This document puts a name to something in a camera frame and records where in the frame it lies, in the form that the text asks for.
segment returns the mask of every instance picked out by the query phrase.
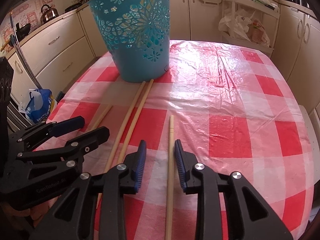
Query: blue gripper pad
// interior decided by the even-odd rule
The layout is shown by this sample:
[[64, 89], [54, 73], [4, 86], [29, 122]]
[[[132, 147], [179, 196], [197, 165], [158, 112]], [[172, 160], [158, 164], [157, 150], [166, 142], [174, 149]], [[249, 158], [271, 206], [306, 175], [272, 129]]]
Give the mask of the blue gripper pad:
[[142, 176], [144, 170], [144, 164], [146, 162], [147, 156], [147, 144], [144, 140], [140, 141], [139, 148], [137, 150], [138, 158], [136, 160], [135, 169], [133, 169], [133, 176], [134, 176], [134, 190], [138, 193], [141, 183], [142, 183]]
[[186, 192], [187, 189], [187, 179], [186, 179], [186, 169], [182, 159], [183, 148], [180, 140], [176, 140], [174, 143], [174, 156], [177, 162], [178, 174], [180, 179], [180, 185], [183, 192]]

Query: blue plastic bag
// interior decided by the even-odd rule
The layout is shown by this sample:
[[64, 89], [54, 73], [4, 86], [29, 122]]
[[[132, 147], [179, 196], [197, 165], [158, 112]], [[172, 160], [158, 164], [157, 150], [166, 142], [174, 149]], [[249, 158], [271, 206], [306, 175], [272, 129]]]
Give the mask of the blue plastic bag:
[[21, 103], [19, 106], [19, 112], [26, 114], [33, 123], [47, 120], [57, 105], [52, 92], [49, 89], [36, 89], [30, 91], [29, 96], [27, 105]]

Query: cream cabinet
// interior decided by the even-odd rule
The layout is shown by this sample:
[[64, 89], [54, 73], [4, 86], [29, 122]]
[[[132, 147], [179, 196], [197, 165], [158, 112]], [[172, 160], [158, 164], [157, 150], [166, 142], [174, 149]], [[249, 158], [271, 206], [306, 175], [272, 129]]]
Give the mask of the cream cabinet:
[[93, 18], [90, 7], [87, 6], [81, 9], [78, 14], [80, 16], [80, 21], [83, 24], [85, 35], [88, 38], [95, 57], [104, 55], [108, 51], [108, 49]]
[[79, 17], [74, 13], [44, 28], [21, 49], [34, 75], [37, 75], [58, 54], [83, 36]]
[[83, 37], [52, 60], [36, 78], [56, 97], [93, 59], [87, 39]]
[[304, 25], [303, 12], [281, 5], [279, 29], [271, 60], [286, 81], [298, 57]]
[[28, 96], [29, 89], [36, 89], [37, 87], [23, 68], [16, 53], [8, 59], [8, 62], [13, 68], [11, 96], [19, 104], [24, 97]]
[[221, 42], [218, 25], [221, 20], [221, 4], [189, 0], [190, 34], [192, 41]]
[[190, 41], [189, 0], [170, 0], [170, 39]]
[[320, 23], [309, 15], [301, 38], [303, 42], [288, 85], [298, 104], [311, 113], [320, 102]]

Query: kettle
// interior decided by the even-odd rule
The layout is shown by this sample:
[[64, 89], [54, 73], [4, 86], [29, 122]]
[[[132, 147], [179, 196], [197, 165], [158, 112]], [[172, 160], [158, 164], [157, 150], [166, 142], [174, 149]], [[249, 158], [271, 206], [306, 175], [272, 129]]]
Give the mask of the kettle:
[[[48, 7], [46, 11], [43, 12], [43, 8], [44, 7]], [[41, 7], [41, 12], [42, 12], [42, 16], [40, 18], [40, 22], [41, 24], [45, 24], [47, 23], [48, 21], [56, 18], [59, 16], [58, 14], [58, 10], [56, 8], [51, 8], [49, 5], [47, 4], [44, 4], [42, 7]]]

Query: red and white checkered tablecloth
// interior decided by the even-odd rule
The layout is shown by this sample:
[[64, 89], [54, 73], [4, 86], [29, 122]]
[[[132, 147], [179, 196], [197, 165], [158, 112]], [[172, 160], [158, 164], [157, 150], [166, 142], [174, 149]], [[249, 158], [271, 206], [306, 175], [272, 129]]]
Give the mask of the red and white checkered tablecloth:
[[[84, 171], [102, 173], [138, 87], [124, 82], [111, 55], [105, 54], [79, 78], [49, 117], [59, 122], [82, 115], [85, 127], [52, 138], [40, 148], [64, 146], [68, 139], [88, 131], [106, 104], [112, 104], [100, 124], [110, 129], [109, 141], [87, 154], [84, 161]], [[147, 142], [142, 187], [137, 195], [124, 199], [128, 240], [164, 239], [171, 114], [175, 116], [174, 137], [181, 139], [186, 151], [216, 172], [244, 174], [298, 239], [312, 205], [313, 160], [302, 114], [285, 80], [259, 51], [171, 41], [170, 69], [155, 80], [127, 150], [135, 152], [141, 139]], [[176, 176], [173, 239], [194, 239], [196, 209], [197, 195], [183, 194]], [[222, 218], [227, 239], [225, 211]], [[97, 221], [95, 229], [99, 230]]]

